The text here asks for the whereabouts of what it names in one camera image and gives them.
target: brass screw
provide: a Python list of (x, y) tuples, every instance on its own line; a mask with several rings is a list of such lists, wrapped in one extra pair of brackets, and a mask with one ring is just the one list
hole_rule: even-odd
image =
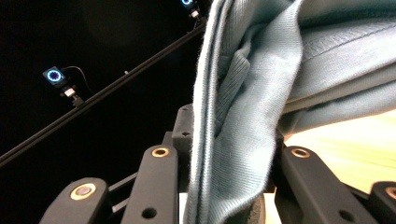
[(166, 147), (155, 148), (151, 154), (153, 157), (165, 157), (169, 155), (169, 149)]
[(301, 148), (295, 148), (291, 151), (291, 154), (293, 154), (295, 157), (299, 157), (299, 158), (308, 158), (311, 155), (309, 154), (309, 152), (307, 150), (301, 149)]
[(83, 200), (90, 197), (96, 191), (96, 186), (92, 183), (83, 184), (73, 189), (70, 198), (75, 201)]

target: dark wall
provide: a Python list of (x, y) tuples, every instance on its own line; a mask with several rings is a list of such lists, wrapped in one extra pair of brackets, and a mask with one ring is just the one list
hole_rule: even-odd
[[(45, 70), (79, 66), (99, 91), (193, 27), (178, 0), (7, 1), (0, 8), (0, 127), (7, 132), (0, 154), (72, 109), (41, 76)], [(90, 96), (77, 71), (66, 74)]]
[[(0, 153), (73, 106), (42, 77), (81, 67), (101, 90), (190, 31), (178, 0), (6, 1), (0, 22)], [(0, 169), (0, 223), (37, 223), (70, 182), (113, 184), (137, 171), (143, 152), (171, 131), (192, 100), (198, 36)], [(70, 75), (84, 99), (91, 94)]]

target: knit fabric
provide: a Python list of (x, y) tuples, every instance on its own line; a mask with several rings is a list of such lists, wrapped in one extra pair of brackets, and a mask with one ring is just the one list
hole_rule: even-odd
[(396, 108), (396, 1), (215, 0), (194, 86), (185, 223), (265, 188), (275, 131)]

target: wooden table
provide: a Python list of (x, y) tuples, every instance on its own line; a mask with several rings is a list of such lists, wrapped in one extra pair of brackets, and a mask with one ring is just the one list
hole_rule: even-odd
[[(342, 182), (367, 193), (376, 181), (396, 181), (396, 110), (297, 133), (286, 145), (315, 151)], [(280, 223), (274, 196), (266, 202), (266, 223)]]

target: blue ring light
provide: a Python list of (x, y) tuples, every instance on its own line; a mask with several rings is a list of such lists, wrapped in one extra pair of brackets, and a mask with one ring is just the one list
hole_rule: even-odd
[(57, 70), (49, 70), (47, 79), (51, 82), (59, 82), (62, 79), (62, 74)]
[(181, 2), (182, 2), (184, 5), (188, 6), (189, 4), (192, 3), (192, 0), (181, 0)]

